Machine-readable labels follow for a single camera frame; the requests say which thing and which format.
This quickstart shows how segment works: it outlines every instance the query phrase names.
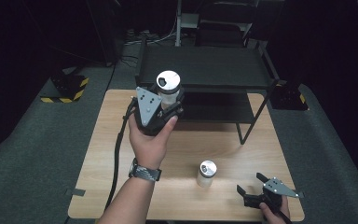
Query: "gray carpet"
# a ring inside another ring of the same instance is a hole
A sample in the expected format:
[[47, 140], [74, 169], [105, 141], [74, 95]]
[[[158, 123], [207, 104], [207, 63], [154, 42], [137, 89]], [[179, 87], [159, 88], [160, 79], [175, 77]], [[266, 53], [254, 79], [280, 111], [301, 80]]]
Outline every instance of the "gray carpet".
[[[78, 102], [45, 104], [35, 97], [0, 145], [0, 223], [65, 222], [71, 200], [65, 192], [76, 185], [104, 92], [135, 88], [136, 59], [126, 56], [137, 56], [138, 49], [124, 48], [110, 84], [113, 67], [84, 68], [80, 75], [89, 77], [89, 84]], [[300, 91], [309, 111], [273, 110], [270, 105], [268, 110], [296, 188], [306, 193], [301, 223], [358, 223], [356, 167], [310, 89], [301, 86]]]

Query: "watch strap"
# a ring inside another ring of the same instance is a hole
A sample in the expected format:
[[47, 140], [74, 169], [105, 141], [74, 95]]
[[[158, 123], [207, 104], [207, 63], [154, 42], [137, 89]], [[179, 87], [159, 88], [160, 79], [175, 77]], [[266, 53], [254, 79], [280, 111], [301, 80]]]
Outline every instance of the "watch strap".
[[161, 170], [150, 170], [143, 166], [138, 165], [136, 167], [135, 177], [140, 177], [142, 179], [151, 180], [151, 181], [159, 181], [159, 177], [161, 176]]

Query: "black cable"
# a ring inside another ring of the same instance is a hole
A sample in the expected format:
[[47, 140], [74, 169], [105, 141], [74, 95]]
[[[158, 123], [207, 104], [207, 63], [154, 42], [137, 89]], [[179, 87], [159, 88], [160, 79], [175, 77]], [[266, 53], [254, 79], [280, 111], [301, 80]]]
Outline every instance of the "black cable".
[[137, 62], [135, 62], [135, 61], [123, 60], [123, 59], [121, 59], [121, 62], [124, 63], [124, 64], [126, 64], [128, 67], [131, 67], [131, 68], [135, 68], [136, 66], [131, 66], [131, 65], [130, 65], [129, 63], [127, 63], [127, 62], [137, 63]]
[[110, 83], [112, 82], [113, 74], [115, 73], [115, 70], [116, 70], [116, 63], [114, 63], [113, 71], [112, 71], [112, 74], [110, 75], [109, 81], [107, 82], [105, 92], [107, 92], [109, 90], [109, 86], [110, 86]]
[[71, 218], [68, 216], [63, 224], [67, 224], [69, 219], [71, 219]]
[[286, 224], [292, 224], [293, 222], [280, 210], [278, 211], [278, 214], [281, 218], [283, 218], [284, 223]]
[[138, 57], [132, 56], [132, 55], [121, 55], [122, 58], [133, 58], [138, 60]]
[[200, 8], [202, 7], [203, 2], [204, 2], [204, 0], [200, 1], [199, 5], [196, 7], [196, 9], [194, 9], [194, 12], [193, 12], [193, 13], [199, 13], [199, 10], [200, 10]]
[[121, 125], [121, 130], [117, 134], [117, 141], [115, 144], [115, 171], [113, 172], [112, 188], [110, 189], [109, 197], [106, 201], [106, 206], [105, 206], [104, 210], [106, 210], [106, 208], [112, 202], [113, 195], [115, 194], [115, 191], [116, 191], [117, 177], [118, 177], [118, 161], [119, 161], [118, 157], [120, 154], [121, 141], [123, 140], [124, 131], [126, 130], [127, 120], [129, 119], [130, 115], [133, 113], [132, 109], [134, 108], [134, 106], [137, 102], [138, 102], [137, 98], [133, 97], [128, 108], [127, 108], [126, 115], [123, 117], [123, 124]]

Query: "dark background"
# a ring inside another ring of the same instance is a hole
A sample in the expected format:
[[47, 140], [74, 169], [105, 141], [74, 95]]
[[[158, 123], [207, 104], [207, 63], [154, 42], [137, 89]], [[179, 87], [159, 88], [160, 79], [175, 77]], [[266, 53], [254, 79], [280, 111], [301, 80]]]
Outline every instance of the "dark background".
[[[115, 43], [103, 43], [101, 36], [109, 31], [90, 21], [93, 17], [87, 1], [70, 1], [72, 5], [65, 1], [70, 10], [63, 14], [63, 8], [57, 7], [59, 3], [55, 1], [42, 1], [41, 5], [31, 2], [0, 0], [0, 143], [11, 133], [51, 74], [85, 61], [112, 63], [119, 54]], [[30, 4], [35, 18], [24, 3]], [[43, 4], [49, 7], [39, 10]], [[108, 26], [114, 30], [122, 24], [137, 31], [150, 27], [159, 35], [169, 32], [174, 1], [150, 0], [140, 4], [140, 1], [123, 4], [121, 18], [125, 20]], [[84, 10], [81, 19], [71, 14], [78, 10]], [[268, 51], [278, 73], [284, 80], [304, 83], [312, 89], [358, 168], [358, 1], [287, 0], [280, 12], [278, 20], [263, 21], [270, 32], [260, 35], [268, 37]], [[62, 15], [71, 16], [57, 21]], [[43, 21], [54, 23], [46, 25]], [[69, 41], [56, 38], [62, 32], [71, 36]], [[79, 43], [85, 39], [88, 44]], [[52, 45], [81, 57], [68, 57]]]

